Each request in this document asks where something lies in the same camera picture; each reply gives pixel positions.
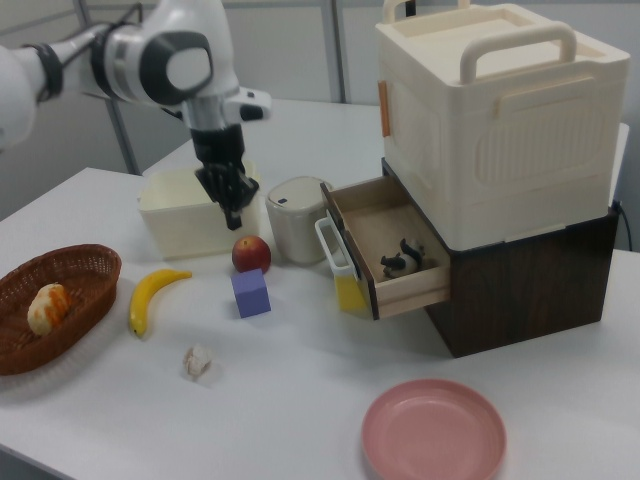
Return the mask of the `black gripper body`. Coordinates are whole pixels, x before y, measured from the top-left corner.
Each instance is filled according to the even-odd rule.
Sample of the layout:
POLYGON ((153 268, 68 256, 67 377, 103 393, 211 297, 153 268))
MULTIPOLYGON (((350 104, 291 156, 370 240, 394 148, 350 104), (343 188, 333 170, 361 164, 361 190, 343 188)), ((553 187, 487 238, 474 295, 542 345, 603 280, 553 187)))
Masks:
POLYGON ((239 124, 218 130, 190 130, 196 158, 206 170, 216 167, 232 167, 245 172, 243 156, 244 136, 239 124))

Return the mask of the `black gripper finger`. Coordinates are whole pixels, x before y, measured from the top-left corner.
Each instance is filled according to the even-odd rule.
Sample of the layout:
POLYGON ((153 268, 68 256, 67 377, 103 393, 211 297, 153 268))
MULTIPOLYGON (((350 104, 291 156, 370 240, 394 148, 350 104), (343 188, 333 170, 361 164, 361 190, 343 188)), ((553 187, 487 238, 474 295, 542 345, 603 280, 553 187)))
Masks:
POLYGON ((222 174, 222 205, 227 210, 242 210, 253 200, 259 183, 246 175, 242 165, 228 163, 222 174))
POLYGON ((211 201, 224 213, 227 228, 238 230, 241 217, 237 206, 237 176, 229 167, 202 167, 195 175, 211 201))

